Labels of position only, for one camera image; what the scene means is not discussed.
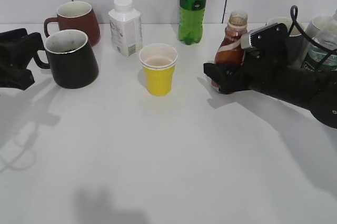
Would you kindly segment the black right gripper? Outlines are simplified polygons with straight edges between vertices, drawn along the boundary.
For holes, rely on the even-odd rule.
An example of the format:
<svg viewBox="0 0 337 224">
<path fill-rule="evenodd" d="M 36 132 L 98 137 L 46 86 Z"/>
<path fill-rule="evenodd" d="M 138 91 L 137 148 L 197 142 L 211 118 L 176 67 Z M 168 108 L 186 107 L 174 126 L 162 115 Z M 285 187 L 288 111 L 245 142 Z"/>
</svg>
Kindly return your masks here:
<svg viewBox="0 0 337 224">
<path fill-rule="evenodd" d="M 287 52 L 284 50 L 246 51 L 243 64 L 204 63 L 203 72 L 222 94 L 255 90 L 265 95 L 291 95 Z"/>
</svg>

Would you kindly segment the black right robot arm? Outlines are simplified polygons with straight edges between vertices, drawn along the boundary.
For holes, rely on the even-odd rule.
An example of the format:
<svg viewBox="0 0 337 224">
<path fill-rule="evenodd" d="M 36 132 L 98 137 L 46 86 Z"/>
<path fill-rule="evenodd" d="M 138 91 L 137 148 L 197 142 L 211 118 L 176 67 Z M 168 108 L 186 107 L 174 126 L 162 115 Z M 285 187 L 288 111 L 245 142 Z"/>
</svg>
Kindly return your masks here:
<svg viewBox="0 0 337 224">
<path fill-rule="evenodd" d="M 223 94 L 253 90 L 294 104 L 321 123 L 336 127 L 336 73 L 293 69 L 287 65 L 284 24 L 271 24 L 244 34 L 233 47 L 245 51 L 241 65 L 204 63 L 203 71 Z M 79 89 L 98 76 L 98 64 L 88 36 L 64 30 L 42 40 L 40 33 L 19 28 L 1 34 L 1 87 L 25 90 L 34 82 L 27 68 L 51 69 L 55 82 Z"/>
</svg>

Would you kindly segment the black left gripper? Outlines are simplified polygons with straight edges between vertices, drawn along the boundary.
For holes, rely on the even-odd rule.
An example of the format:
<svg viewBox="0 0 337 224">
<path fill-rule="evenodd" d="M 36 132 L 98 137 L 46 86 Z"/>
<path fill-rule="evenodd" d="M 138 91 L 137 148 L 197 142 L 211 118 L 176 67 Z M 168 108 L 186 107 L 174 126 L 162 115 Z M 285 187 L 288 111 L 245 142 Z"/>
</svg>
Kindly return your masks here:
<svg viewBox="0 0 337 224">
<path fill-rule="evenodd" d="M 27 33 L 19 28 L 1 33 L 1 88 L 26 90 L 35 83 L 28 64 L 34 59 L 36 65 L 45 69 L 45 63 L 38 56 L 44 51 L 41 34 Z"/>
</svg>

